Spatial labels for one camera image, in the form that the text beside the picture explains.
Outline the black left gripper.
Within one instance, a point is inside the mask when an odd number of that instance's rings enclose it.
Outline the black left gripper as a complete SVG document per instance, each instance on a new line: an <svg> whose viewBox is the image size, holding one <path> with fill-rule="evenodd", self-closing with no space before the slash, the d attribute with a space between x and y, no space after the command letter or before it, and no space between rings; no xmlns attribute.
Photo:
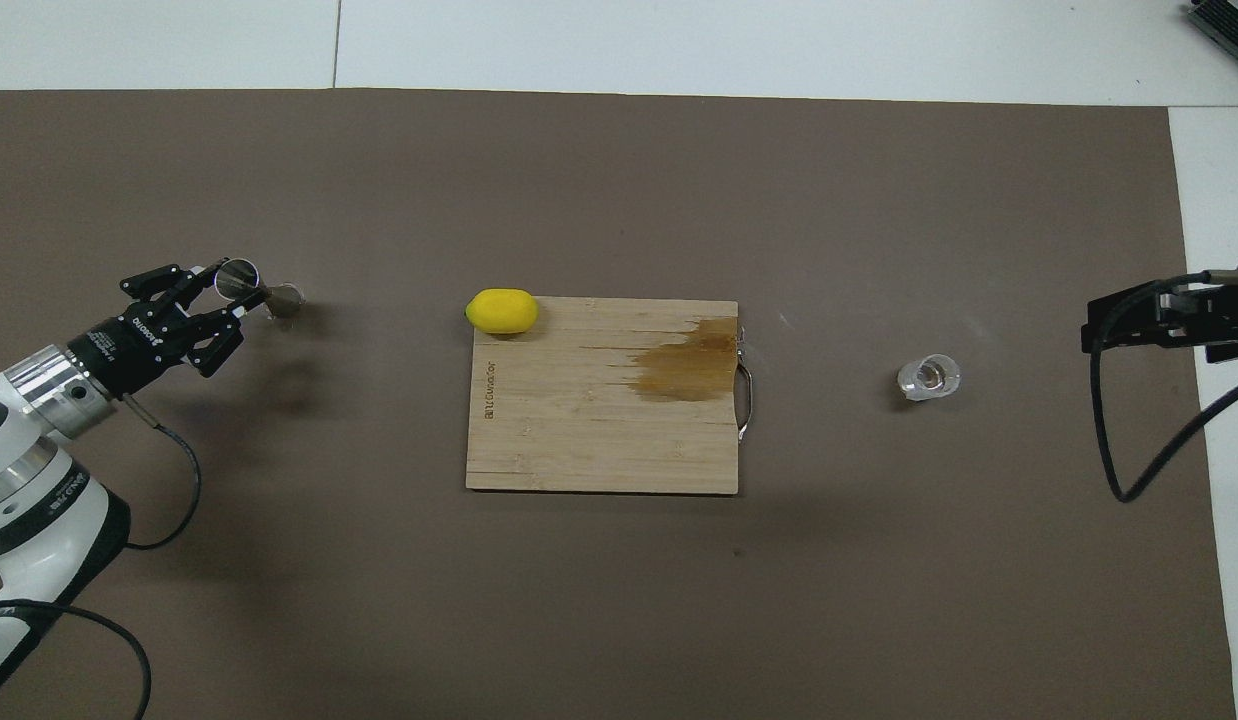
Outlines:
<svg viewBox="0 0 1238 720"><path fill-rule="evenodd" d="M229 259L208 266L158 266L131 275L120 289L131 299L119 315L67 341L76 364L110 396L132 395L181 362L212 377L243 345L241 319L249 307L232 301L218 311L191 315L191 306Z"/></svg>

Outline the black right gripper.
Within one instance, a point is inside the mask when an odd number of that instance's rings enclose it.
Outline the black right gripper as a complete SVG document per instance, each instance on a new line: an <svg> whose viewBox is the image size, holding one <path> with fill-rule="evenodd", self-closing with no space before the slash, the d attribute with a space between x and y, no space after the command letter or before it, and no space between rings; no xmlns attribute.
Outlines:
<svg viewBox="0 0 1238 720"><path fill-rule="evenodd" d="M1238 359L1238 285L1205 289L1175 287L1125 289L1086 304L1082 324L1082 353L1094 350L1096 336L1104 334L1104 350L1115 346L1160 345L1205 346L1207 361Z"/></svg>

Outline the metal jigger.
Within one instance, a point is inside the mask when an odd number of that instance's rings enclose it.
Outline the metal jigger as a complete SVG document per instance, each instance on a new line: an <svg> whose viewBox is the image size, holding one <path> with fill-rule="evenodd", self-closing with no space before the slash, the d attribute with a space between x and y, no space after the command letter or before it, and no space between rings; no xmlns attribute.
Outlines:
<svg viewBox="0 0 1238 720"><path fill-rule="evenodd" d="M227 301L227 313L248 315L262 307L272 319L291 319L305 307L305 293L293 283L266 285L258 265L248 259L223 260L210 287Z"/></svg>

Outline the clear glass cup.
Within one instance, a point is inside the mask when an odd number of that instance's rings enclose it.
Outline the clear glass cup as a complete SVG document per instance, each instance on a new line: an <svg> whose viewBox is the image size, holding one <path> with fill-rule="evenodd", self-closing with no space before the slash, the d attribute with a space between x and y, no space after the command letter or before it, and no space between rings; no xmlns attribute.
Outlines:
<svg viewBox="0 0 1238 720"><path fill-rule="evenodd" d="M959 364L945 354L928 354L903 365L895 374L904 400L924 402L945 398L959 388L963 379Z"/></svg>

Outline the yellow lemon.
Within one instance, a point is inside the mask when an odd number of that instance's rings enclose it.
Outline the yellow lemon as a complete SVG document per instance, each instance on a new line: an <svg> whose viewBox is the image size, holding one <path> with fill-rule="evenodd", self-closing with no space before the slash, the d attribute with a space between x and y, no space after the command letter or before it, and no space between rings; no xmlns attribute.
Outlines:
<svg viewBox="0 0 1238 720"><path fill-rule="evenodd" d="M540 304L535 296L522 289L487 288L468 302L464 315L477 332L519 334L539 320Z"/></svg>

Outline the grey ribbed device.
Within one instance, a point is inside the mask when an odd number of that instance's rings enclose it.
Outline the grey ribbed device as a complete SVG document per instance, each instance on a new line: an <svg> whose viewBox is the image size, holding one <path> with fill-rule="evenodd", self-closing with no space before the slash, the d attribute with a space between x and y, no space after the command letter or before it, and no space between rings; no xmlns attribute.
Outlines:
<svg viewBox="0 0 1238 720"><path fill-rule="evenodd" d="M1188 0L1188 19L1217 45L1238 54L1238 0Z"/></svg>

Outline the wooden cutting board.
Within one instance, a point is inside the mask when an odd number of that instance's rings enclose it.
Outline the wooden cutting board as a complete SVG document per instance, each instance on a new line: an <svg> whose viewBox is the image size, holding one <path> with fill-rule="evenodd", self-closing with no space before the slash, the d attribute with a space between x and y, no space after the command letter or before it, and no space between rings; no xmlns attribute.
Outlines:
<svg viewBox="0 0 1238 720"><path fill-rule="evenodd" d="M738 495L737 301L537 304L527 332L474 333L467 487Z"/></svg>

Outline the brown table mat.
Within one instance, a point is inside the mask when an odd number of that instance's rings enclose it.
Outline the brown table mat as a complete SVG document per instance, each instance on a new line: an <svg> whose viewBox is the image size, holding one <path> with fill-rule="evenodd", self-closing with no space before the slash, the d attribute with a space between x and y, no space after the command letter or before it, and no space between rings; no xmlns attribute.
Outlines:
<svg viewBox="0 0 1238 720"><path fill-rule="evenodd" d="M0 92L0 370L158 265L307 296L142 395L203 500L80 605L145 720L1226 720L1205 443L1115 502L1080 350L1179 209L1150 108ZM742 495L468 491L496 286L737 301Z"/></svg>

